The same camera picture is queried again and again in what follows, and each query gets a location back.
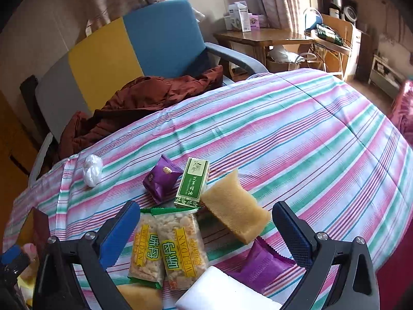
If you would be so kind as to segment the purple snack packet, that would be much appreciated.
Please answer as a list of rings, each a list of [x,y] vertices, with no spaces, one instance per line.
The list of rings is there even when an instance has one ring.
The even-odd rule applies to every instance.
[[[256,237],[238,272],[227,274],[256,292],[263,293],[278,275],[295,265],[295,261],[278,254],[262,237]]]
[[[183,172],[184,170],[175,165],[167,156],[161,155],[157,164],[144,178],[143,185],[156,204],[161,204],[166,201],[167,195]]]

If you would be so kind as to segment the yellow sponge piece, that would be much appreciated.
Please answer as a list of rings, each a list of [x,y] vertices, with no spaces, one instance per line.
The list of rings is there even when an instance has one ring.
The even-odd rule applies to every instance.
[[[162,310],[162,291],[140,284],[118,285],[132,309]]]

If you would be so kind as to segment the rice cracker snack pack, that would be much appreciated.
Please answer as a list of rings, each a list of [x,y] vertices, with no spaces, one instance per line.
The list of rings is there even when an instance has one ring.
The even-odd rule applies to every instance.
[[[197,211],[197,208],[176,207],[150,210],[171,290],[189,289],[209,266]]]

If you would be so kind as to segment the tan sponge block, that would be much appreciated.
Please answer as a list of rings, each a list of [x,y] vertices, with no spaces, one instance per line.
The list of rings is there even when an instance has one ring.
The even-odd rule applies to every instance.
[[[200,199],[243,244],[250,244],[259,236],[271,218],[270,212],[242,187],[238,169],[213,184]]]

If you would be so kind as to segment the white plastic bag ball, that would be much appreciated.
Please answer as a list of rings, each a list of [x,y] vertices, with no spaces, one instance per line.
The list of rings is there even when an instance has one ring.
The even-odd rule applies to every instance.
[[[86,186],[94,188],[100,183],[103,171],[103,161],[96,155],[88,155],[83,165],[83,181]]]

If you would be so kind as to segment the green medicine box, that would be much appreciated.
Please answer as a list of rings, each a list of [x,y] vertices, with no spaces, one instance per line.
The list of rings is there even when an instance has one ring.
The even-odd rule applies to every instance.
[[[198,208],[200,197],[206,190],[208,178],[209,162],[197,158],[188,158],[174,205],[179,208]]]

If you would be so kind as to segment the white foam block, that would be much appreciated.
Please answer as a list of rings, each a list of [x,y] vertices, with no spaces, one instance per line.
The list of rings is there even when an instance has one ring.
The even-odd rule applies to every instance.
[[[175,307],[177,309],[206,310],[277,310],[282,305],[211,266],[176,301]]]

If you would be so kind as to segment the striped bed sheet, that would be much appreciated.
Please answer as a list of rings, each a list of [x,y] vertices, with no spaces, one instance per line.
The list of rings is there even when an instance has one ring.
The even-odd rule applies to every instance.
[[[88,155],[103,161],[94,188]],[[363,237],[374,268],[400,244],[412,220],[412,148],[367,98],[315,69],[270,74],[187,99],[148,115],[57,163],[13,204],[3,247],[29,210],[62,240],[98,230],[129,200],[149,208],[143,180],[161,155],[184,167],[209,162],[210,185],[238,169],[242,187],[271,210],[286,202],[317,232]]]

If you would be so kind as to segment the wooden wardrobe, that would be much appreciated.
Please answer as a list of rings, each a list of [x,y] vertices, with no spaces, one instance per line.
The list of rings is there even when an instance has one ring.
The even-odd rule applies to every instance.
[[[1,231],[13,208],[13,201],[28,186],[37,150],[18,117],[1,95]]]

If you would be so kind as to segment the rust red jacket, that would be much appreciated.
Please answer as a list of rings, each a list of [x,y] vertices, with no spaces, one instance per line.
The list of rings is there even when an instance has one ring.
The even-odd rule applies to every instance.
[[[68,158],[137,120],[222,84],[223,67],[220,65],[196,77],[142,76],[134,79],[92,116],[82,111],[74,113],[60,137],[57,157],[60,160]]]

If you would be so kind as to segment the low white shelf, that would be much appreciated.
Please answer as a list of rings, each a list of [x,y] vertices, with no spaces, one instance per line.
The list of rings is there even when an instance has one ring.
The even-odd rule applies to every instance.
[[[373,55],[369,84],[374,84],[390,98],[395,99],[405,81],[406,77],[390,67],[384,58]]]

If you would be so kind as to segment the wooden desk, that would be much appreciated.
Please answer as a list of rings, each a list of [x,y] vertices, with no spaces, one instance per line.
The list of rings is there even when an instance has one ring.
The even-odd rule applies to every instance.
[[[229,43],[239,43],[249,45],[254,48],[257,60],[266,65],[266,52],[271,45],[319,45],[320,47],[337,54],[339,61],[339,72],[336,75],[344,75],[342,62],[343,56],[350,56],[351,48],[348,45],[337,45],[331,41],[324,40],[317,35],[316,30],[301,35],[282,29],[263,28],[251,32],[236,32],[225,31],[215,33],[214,38],[217,42],[226,47],[230,47]]]

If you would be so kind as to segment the blue folding chair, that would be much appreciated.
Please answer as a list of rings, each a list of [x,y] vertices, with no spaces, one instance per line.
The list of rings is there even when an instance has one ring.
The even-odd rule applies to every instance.
[[[313,29],[316,29],[317,25],[323,24],[322,14],[313,7],[305,9],[303,12],[303,16],[305,32],[310,32]]]

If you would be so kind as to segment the pink small box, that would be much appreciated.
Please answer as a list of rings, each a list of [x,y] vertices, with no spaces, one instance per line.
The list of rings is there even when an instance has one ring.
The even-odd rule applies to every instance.
[[[249,23],[250,23],[251,31],[259,30],[260,29],[259,15],[249,13]]]

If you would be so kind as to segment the white carton box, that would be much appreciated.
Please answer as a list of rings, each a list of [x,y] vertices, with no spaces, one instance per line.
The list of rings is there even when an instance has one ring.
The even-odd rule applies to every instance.
[[[245,1],[228,5],[228,14],[224,16],[225,28],[228,31],[250,32],[249,9]]]

